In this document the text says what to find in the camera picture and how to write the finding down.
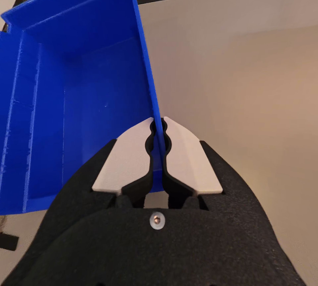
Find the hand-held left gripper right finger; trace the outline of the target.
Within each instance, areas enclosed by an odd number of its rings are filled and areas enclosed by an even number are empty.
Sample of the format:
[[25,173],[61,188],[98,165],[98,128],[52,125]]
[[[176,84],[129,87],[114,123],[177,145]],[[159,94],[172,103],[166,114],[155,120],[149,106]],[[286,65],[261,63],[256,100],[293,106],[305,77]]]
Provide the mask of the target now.
[[167,116],[161,122],[166,150],[162,186],[168,194],[168,208],[181,209],[189,197],[223,193],[200,140]]

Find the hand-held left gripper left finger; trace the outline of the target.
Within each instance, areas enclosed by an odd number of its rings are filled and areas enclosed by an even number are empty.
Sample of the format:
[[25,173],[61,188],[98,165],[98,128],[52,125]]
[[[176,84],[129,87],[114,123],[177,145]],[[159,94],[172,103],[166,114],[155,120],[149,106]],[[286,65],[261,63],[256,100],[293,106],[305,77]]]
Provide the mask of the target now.
[[127,196],[134,208],[144,208],[153,186],[156,124],[149,117],[126,130],[115,141],[92,191]]

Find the blue plastic bin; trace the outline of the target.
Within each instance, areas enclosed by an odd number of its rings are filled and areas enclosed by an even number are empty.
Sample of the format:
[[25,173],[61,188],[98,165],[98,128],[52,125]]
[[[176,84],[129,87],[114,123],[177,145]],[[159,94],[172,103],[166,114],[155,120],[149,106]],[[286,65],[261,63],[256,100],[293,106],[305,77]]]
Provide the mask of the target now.
[[137,0],[28,0],[1,15],[0,213],[48,209],[159,106]]

